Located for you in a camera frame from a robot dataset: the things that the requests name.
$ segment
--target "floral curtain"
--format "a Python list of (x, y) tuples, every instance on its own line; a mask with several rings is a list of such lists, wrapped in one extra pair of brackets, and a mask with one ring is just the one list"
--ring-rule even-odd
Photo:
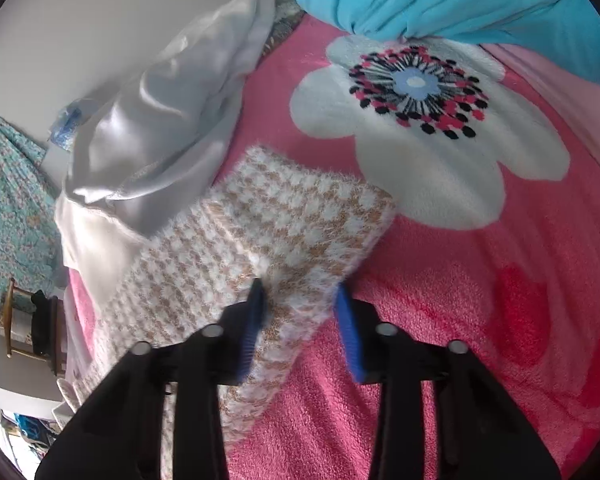
[(27, 290), (53, 287), (59, 234), (54, 192), (39, 170), (44, 155), (0, 117), (0, 298), (10, 276)]

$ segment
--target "pink fleece blanket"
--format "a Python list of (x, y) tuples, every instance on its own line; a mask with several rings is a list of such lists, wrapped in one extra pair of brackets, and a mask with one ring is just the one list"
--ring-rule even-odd
[[(354, 295), (414, 338), (467, 341), (573, 472), (600, 437), (600, 167), (547, 102), (478, 47), (305, 18), (248, 79), (220, 177), (257, 143), (394, 195)], [(365, 479), (377, 410), (329, 320), (233, 448), (232, 478)], [(426, 419), (432, 479), (430, 397)]]
[(600, 86), (580, 79), (521, 46), (490, 44), (484, 47), (540, 93), (600, 164)]
[(89, 353), (93, 356), (93, 329), (96, 326), (93, 303), (82, 282), (80, 272), (69, 269), (69, 284), (74, 294), (75, 309), (78, 313), (78, 321), (82, 327), (84, 340), (87, 343)]

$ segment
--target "white satin fabric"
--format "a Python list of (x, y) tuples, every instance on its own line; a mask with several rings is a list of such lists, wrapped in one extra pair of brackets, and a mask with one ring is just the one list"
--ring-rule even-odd
[(213, 182), (274, 7), (233, 0), (195, 19), (78, 131), (56, 223), (94, 307), (146, 237)]

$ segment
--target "blue pillow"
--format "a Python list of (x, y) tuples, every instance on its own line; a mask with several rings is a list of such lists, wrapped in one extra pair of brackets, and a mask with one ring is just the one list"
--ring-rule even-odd
[(513, 43), (600, 84), (600, 16), (589, 0), (298, 0), (316, 18), (375, 40), (441, 36)]

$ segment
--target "flower center pattern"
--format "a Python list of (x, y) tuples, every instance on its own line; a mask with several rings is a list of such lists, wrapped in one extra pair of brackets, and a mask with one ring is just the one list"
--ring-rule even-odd
[(443, 132), (449, 139), (475, 137), (471, 118), (484, 120), (489, 98), (474, 76), (466, 76), (453, 59), (431, 56), (425, 46), (388, 48), (360, 56), (349, 70), (355, 81), (349, 93), (361, 108), (391, 114), (401, 126), (419, 121), (426, 134)]

